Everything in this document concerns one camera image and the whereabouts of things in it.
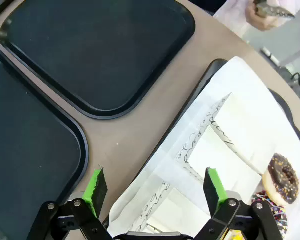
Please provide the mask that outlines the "right gripper left finger with black green pad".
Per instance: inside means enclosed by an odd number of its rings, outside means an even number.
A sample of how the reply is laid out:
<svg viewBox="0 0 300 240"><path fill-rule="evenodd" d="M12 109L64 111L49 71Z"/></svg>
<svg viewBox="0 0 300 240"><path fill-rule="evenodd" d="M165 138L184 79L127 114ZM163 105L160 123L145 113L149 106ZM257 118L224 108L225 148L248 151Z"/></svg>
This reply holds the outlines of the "right gripper left finger with black green pad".
<svg viewBox="0 0 300 240"><path fill-rule="evenodd" d="M96 169L81 198L41 205L27 239L65 240L71 231L79 230L86 240L111 240L99 220L107 192L104 169Z"/></svg>

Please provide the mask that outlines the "person's right hand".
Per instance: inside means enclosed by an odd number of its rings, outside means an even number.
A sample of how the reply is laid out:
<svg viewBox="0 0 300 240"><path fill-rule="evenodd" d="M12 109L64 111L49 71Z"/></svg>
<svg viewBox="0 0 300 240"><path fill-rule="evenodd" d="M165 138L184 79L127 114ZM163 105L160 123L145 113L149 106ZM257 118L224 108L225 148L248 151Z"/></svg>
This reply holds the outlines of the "person's right hand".
<svg viewBox="0 0 300 240"><path fill-rule="evenodd" d="M246 21L261 32L269 31L285 24L288 20L276 17L260 17L256 14L256 5L253 0L249 0L245 8Z"/></svg>

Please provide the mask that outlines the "right gripper right finger with black green pad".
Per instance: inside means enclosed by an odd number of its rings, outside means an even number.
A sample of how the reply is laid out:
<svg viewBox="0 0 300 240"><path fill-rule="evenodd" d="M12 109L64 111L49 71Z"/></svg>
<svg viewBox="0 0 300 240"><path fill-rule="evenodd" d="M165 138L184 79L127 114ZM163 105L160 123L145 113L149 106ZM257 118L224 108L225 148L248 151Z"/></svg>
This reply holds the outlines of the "right gripper right finger with black green pad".
<svg viewBox="0 0 300 240"><path fill-rule="evenodd" d="M281 240L282 235L269 204L250 205L229 198L214 168L206 168L203 191L211 219L194 237L196 240L223 240L230 231L240 231L245 240Z"/></svg>

